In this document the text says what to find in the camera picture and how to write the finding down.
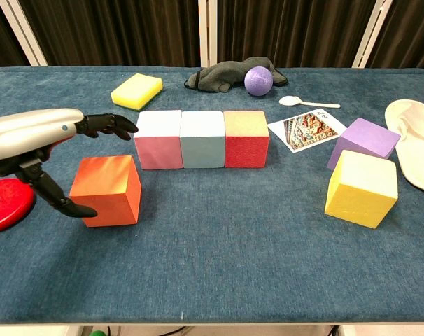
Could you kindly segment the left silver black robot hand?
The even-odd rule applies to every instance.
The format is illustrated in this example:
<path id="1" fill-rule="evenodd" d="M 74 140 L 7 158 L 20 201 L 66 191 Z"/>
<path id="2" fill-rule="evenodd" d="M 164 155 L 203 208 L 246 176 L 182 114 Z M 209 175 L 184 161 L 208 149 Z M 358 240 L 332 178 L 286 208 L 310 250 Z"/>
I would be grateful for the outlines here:
<path id="1" fill-rule="evenodd" d="M 115 134 L 125 141 L 138 127 L 122 115 L 85 115 L 76 108 L 46 108 L 0 117 L 0 177 L 14 174 L 60 213 L 92 218 L 97 212 L 74 203 L 42 169 L 52 149 L 76 134 Z"/>

